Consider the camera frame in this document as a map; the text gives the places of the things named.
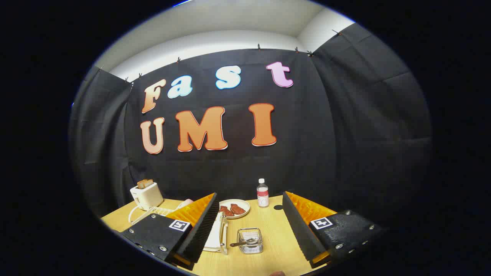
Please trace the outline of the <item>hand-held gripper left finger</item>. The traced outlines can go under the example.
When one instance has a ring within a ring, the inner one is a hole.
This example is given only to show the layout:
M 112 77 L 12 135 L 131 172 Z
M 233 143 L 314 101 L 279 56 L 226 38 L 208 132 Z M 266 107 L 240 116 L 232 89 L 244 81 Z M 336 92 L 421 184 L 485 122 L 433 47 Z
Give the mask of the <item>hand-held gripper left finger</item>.
M 212 193 L 166 216 L 155 212 L 120 234 L 161 261 L 191 268 L 198 262 L 219 212 Z

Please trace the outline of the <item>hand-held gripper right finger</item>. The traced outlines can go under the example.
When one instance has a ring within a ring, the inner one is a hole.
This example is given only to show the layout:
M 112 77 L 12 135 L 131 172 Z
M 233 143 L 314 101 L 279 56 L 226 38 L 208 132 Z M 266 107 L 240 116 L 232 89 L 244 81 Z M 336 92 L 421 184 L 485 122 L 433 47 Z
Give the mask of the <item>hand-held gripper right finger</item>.
M 353 210 L 336 212 L 288 191 L 283 193 L 282 204 L 312 268 L 352 259 L 384 234 L 383 227 Z

